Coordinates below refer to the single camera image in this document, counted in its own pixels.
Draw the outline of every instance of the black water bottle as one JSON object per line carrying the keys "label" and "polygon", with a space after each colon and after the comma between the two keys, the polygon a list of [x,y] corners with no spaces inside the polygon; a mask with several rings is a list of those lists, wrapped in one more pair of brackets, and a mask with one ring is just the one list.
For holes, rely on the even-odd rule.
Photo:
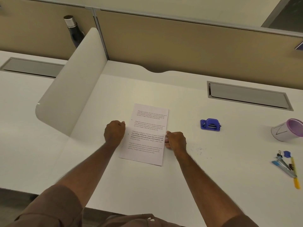
{"label": "black water bottle", "polygon": [[72,15],[65,16],[64,20],[71,34],[71,39],[77,48],[81,43],[81,41],[83,40],[84,34],[80,31],[78,24]]}

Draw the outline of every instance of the purple rim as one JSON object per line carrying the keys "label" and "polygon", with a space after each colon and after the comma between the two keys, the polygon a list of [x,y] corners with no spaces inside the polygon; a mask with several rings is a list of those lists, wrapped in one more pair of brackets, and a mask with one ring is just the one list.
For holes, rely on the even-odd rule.
{"label": "purple rim", "polygon": [[[301,123],[301,130],[297,130],[297,128],[292,128],[291,126],[290,126],[290,121],[291,120],[295,120],[295,121],[297,121],[297,122],[300,122]],[[297,136],[299,136],[299,137],[303,137],[303,122],[301,121],[301,120],[298,120],[298,119],[288,119],[287,121],[286,121],[286,125],[287,125],[287,127],[288,127],[288,129],[292,132],[292,133],[294,133],[295,135],[297,135]]]}

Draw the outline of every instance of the beige partition panel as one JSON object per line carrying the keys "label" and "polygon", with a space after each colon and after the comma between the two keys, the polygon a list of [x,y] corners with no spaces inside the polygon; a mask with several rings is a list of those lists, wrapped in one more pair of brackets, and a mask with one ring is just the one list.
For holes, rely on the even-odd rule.
{"label": "beige partition panel", "polygon": [[92,12],[33,0],[0,0],[0,50],[67,60],[75,51],[65,15],[87,33],[96,27]]}
{"label": "beige partition panel", "polygon": [[97,11],[110,60],[303,89],[302,38]]}

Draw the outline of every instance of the yellow highlighter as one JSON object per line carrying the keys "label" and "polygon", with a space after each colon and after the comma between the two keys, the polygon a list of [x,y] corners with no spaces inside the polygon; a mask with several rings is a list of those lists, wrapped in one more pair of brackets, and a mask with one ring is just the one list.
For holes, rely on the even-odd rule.
{"label": "yellow highlighter", "polygon": [[301,189],[300,187],[300,183],[299,183],[299,180],[298,180],[298,174],[297,174],[297,170],[296,170],[296,165],[294,164],[294,157],[291,157],[291,164],[292,164],[292,167],[294,169],[294,173],[296,174],[296,178],[294,178],[294,186],[296,189]]}

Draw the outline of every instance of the person's left hand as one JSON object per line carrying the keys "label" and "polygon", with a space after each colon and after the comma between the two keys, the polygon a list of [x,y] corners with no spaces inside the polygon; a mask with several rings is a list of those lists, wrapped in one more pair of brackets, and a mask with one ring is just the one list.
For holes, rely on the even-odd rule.
{"label": "person's left hand", "polygon": [[110,122],[104,131],[105,142],[111,146],[119,146],[125,133],[125,122],[118,120]]}

